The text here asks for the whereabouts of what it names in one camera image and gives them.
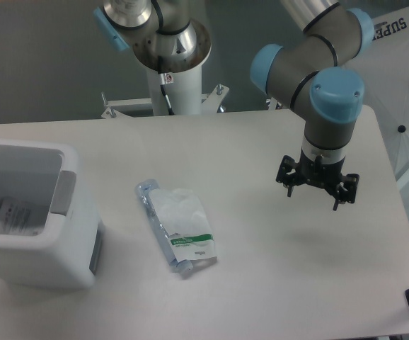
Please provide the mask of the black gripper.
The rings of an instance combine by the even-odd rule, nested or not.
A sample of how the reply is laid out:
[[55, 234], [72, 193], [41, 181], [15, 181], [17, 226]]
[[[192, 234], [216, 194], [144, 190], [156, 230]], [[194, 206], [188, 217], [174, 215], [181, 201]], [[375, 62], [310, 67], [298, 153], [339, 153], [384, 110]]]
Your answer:
[[339, 205], [354, 204], [359, 183], [359, 174], [341, 174], [346, 157], [346, 146], [338, 149], [317, 147], [308, 140], [301, 146], [299, 163], [284, 155], [277, 172], [276, 182], [287, 189], [287, 197], [291, 198], [294, 187], [307, 184], [333, 192], [335, 199], [333, 211]]

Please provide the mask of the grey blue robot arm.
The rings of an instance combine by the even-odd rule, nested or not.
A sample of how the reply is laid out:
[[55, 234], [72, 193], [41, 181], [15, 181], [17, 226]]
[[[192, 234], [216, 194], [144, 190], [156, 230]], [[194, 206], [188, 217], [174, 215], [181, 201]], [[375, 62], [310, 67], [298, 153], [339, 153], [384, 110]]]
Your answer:
[[[354, 203], [358, 174], [343, 174], [364, 82], [344, 64], [371, 44], [374, 25], [358, 8], [338, 1], [284, 1], [305, 38], [288, 50], [264, 46], [250, 80], [305, 122], [299, 159], [284, 156], [276, 180], [288, 191], [301, 185], [325, 190], [336, 205]], [[149, 78], [155, 115], [204, 110], [202, 65], [211, 52], [207, 29], [188, 1], [104, 1], [93, 12], [97, 26], [119, 51], [131, 49]]]

